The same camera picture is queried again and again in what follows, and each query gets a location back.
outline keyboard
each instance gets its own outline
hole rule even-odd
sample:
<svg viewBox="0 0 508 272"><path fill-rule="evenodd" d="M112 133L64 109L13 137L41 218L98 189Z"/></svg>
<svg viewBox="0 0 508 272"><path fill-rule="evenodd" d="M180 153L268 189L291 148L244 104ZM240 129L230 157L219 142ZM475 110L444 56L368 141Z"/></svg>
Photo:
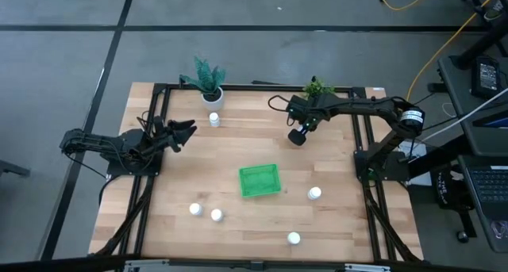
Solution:
<svg viewBox="0 0 508 272"><path fill-rule="evenodd" d="M481 209L491 220L508 219L508 168L501 168L468 168Z"/></svg>

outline yellow cable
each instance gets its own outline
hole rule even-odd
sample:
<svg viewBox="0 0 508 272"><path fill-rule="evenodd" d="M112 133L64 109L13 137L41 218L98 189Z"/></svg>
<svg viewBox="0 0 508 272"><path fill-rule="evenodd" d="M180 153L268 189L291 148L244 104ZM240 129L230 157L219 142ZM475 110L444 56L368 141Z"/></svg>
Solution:
<svg viewBox="0 0 508 272"><path fill-rule="evenodd" d="M403 6L403 7L393 7L390 4L388 4L387 0L383 0L384 4L387 5L389 9L394 10L394 11L405 10L406 8L413 6L415 3L419 2L419 1L420 0L415 0L414 2L411 2L407 6Z"/></svg>
<svg viewBox="0 0 508 272"><path fill-rule="evenodd" d="M491 0L486 0L484 3L482 3L482 7L484 7L489 1L491 1ZM462 31L462 29L464 29L464 27L466 27L466 25L468 25L469 22L471 22L473 20L473 18L475 18L475 17L476 17L476 13L471 15L471 17L459 28L459 30L457 30L457 32L455 32L455 34L453 34L453 36L450 39L448 39L448 41L446 41L446 43L444 43L443 46L441 46L441 48L439 48L439 50L437 50L436 54L434 54L434 56L432 56L432 58L430 58L429 62L427 62L427 64L425 66L423 66L423 68L420 70L420 72L418 72L418 75L416 75L413 82L411 83L410 88L407 91L407 95L406 95L407 101L410 100L411 92L413 91L413 87L416 84L416 81L418 80L418 78L420 78L423 71L425 71L425 69L434 61L434 59L436 59L436 57L441 53L441 51L443 51L443 49L446 46L448 46L448 44L450 44L450 42L452 42L455 39L455 37L457 37L459 35L459 33Z"/></svg>

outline small white cylinder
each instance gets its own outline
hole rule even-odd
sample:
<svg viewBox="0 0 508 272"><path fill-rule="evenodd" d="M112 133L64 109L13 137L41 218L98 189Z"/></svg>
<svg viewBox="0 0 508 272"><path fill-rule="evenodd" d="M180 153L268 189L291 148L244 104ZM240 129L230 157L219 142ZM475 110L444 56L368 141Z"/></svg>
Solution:
<svg viewBox="0 0 508 272"><path fill-rule="evenodd" d="M217 222L224 218L224 214L220 209L214 209L210 215L212 216L212 220Z"/></svg>
<svg viewBox="0 0 508 272"><path fill-rule="evenodd" d="M321 189L318 187L314 187L309 190L309 193L307 194L307 197L309 197L310 200L317 200L321 196Z"/></svg>
<svg viewBox="0 0 508 272"><path fill-rule="evenodd" d="M219 120L219 115L217 113L210 114L210 125L213 127L221 125L221 121Z"/></svg>
<svg viewBox="0 0 508 272"><path fill-rule="evenodd" d="M190 205L189 211L194 216L201 216L203 214L203 207L198 203L194 203Z"/></svg>
<svg viewBox="0 0 508 272"><path fill-rule="evenodd" d="M300 243L300 235L297 232L292 232L287 235L287 242L291 245Z"/></svg>

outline potted plant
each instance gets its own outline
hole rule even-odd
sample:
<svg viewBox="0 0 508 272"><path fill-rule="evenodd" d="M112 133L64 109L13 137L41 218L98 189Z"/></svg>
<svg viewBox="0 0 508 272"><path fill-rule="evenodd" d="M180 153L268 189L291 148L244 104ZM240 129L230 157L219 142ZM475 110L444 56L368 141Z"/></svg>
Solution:
<svg viewBox="0 0 508 272"><path fill-rule="evenodd" d="M312 77L311 82L303 87L304 98L315 98L319 94L333 94L335 89L332 86L325 85L322 79L316 78L316 76Z"/></svg>
<svg viewBox="0 0 508 272"><path fill-rule="evenodd" d="M196 72L198 79L192 79L185 75L180 75L180 80L196 86L201 91L201 98L203 104L210 111L217 111L224 105L224 91L221 84L225 79L225 70L215 67L213 71L210 70L210 65L198 57L194 57L196 65Z"/></svg>

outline gray floor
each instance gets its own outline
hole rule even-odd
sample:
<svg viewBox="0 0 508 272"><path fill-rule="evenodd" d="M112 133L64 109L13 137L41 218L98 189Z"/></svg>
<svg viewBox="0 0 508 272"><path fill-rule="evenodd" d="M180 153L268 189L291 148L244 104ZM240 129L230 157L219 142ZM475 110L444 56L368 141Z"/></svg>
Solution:
<svg viewBox="0 0 508 272"><path fill-rule="evenodd" d="M400 6L411 0L390 0ZM124 0L0 0L1 24L116 25ZM461 25L471 9L460 0L423 0L391 12L377 0L134 0L128 25ZM410 82L451 33L130 32L123 33L94 132L115 135L131 82L176 82L201 56L227 70L227 81L253 79L304 84L318 75L329 84L382 86L404 96ZM106 58L110 32L0 32L0 159L29 167L29 178L0 178L0 262L37 259L69 161L58 145L81 127ZM478 39L465 33L444 56ZM498 52L492 49L492 56ZM423 74L413 101L437 82L436 64ZM422 102L426 124L448 118L445 95ZM446 132L440 144L459 134ZM87 154L100 171L106 163ZM83 168L64 223L56 258L84 256L103 179ZM455 241L455 213L439 210L432 194L412 190L425 258L436 264L502 270L477 223L478 239Z"/></svg>

